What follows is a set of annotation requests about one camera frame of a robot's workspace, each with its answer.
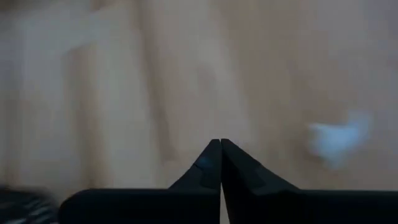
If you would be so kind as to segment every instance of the white object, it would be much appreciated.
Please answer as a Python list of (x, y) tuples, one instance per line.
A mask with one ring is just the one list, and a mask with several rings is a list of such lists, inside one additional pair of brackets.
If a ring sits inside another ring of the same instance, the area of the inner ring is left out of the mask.
[(342, 125), (314, 123), (309, 128), (314, 132), (311, 141), (312, 153), (325, 160), (327, 166), (337, 169), (346, 157), (354, 152), (369, 136), (371, 116), (359, 111), (350, 111)]

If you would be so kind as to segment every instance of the light wooden surface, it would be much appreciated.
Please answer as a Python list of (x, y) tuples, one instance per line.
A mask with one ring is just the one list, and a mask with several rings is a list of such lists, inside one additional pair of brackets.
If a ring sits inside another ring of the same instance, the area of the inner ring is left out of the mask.
[[(230, 138), (299, 187), (398, 189), (392, 0), (20, 7), (7, 31), (16, 69), (4, 72), (17, 78), (1, 76), (2, 99), (13, 99), (0, 111), (6, 184), (60, 200), (87, 187), (166, 187), (210, 139)], [(371, 138), (327, 170), (307, 153), (307, 125), (348, 110), (372, 114)]]

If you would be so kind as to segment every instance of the white blurry object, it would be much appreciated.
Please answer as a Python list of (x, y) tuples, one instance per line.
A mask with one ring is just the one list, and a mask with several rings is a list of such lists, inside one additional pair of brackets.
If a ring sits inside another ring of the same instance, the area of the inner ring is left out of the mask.
[(345, 124), (313, 123), (309, 126), (314, 132), (312, 153), (325, 160), (329, 168), (337, 169), (347, 156), (365, 142), (370, 125), (370, 114), (359, 111), (350, 111)]

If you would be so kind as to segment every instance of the blurry background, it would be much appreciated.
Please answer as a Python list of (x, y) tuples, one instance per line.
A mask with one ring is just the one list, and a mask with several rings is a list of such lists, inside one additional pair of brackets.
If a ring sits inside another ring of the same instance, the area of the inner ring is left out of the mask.
[[(20, 0), (0, 12), (0, 183), (168, 187), (230, 138), (302, 188), (398, 189), (393, 0)], [(373, 117), (339, 170), (307, 125)]]

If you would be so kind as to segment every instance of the black plastic object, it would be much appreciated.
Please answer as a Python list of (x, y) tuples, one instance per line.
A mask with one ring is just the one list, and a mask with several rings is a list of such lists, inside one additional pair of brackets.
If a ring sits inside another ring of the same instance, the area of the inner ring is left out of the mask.
[(66, 200), (60, 223), (219, 224), (221, 144), (212, 140), (169, 189), (84, 190)]
[(398, 223), (398, 192), (300, 190), (222, 139), (229, 221), (243, 223)]

